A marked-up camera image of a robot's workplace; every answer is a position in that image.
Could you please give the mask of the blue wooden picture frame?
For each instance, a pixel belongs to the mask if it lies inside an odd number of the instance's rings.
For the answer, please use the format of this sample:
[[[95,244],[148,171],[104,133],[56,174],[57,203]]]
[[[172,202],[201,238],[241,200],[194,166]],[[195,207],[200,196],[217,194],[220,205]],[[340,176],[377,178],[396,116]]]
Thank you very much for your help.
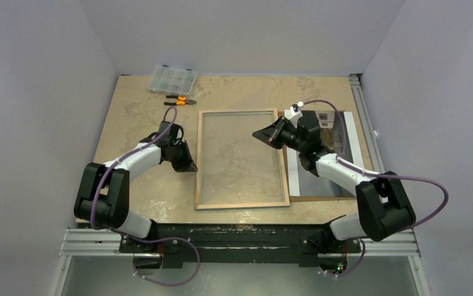
[[[275,108],[199,112],[196,210],[289,207],[282,151],[252,136],[277,119]]]

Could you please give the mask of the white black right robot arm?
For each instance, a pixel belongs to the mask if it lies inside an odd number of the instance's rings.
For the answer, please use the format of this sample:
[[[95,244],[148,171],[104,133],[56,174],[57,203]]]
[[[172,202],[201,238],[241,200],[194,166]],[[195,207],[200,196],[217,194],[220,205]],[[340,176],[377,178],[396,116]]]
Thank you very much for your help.
[[[323,143],[316,115],[306,113],[296,123],[281,117],[252,135],[275,149],[288,147],[297,151],[306,171],[336,183],[356,197],[358,213],[332,220],[327,224],[329,229],[321,234],[325,249],[335,251],[347,239],[362,237],[379,242],[415,223],[416,214],[398,175],[367,171],[339,157]]]

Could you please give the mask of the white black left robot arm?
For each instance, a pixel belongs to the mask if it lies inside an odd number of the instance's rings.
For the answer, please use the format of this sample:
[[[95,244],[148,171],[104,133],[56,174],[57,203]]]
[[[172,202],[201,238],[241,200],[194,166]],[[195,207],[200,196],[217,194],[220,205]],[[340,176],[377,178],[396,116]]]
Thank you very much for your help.
[[[130,209],[130,184],[148,169],[171,163],[177,173],[196,172],[182,126],[162,121],[126,155],[105,163],[87,164],[81,177],[73,214],[93,228],[110,228],[134,236],[143,252],[158,246],[158,235],[151,231],[152,220]]]

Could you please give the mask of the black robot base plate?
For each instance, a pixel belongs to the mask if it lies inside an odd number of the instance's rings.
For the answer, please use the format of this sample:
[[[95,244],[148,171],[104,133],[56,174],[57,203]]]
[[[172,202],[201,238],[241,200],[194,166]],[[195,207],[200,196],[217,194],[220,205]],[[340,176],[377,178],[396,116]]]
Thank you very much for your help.
[[[333,266],[360,252],[358,239],[338,241],[328,224],[158,223],[146,238],[120,242],[120,253],[156,255],[163,268],[198,261]]]

